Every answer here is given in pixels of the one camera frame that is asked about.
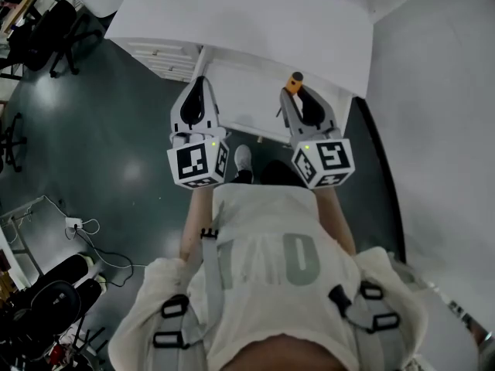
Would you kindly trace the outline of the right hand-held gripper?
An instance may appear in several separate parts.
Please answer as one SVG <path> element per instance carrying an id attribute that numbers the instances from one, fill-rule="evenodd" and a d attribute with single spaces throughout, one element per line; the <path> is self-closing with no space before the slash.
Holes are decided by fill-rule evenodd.
<path id="1" fill-rule="evenodd" d="M 342 185 L 355 172 L 348 138 L 335 127 L 331 105 L 314 89 L 301 87 L 302 115 L 292 94 L 282 88 L 280 107 L 291 132 L 292 165 L 308 189 Z"/>

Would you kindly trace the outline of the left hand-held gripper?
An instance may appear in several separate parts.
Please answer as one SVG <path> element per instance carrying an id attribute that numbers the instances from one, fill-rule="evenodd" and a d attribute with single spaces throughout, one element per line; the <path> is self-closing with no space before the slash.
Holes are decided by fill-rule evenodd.
<path id="1" fill-rule="evenodd" d="M 224 183 L 229 148 L 226 129 L 216 127 L 218 113 L 213 88 L 205 76 L 189 83 L 172 106 L 172 147 L 167 155 L 176 185 L 199 189 Z"/>

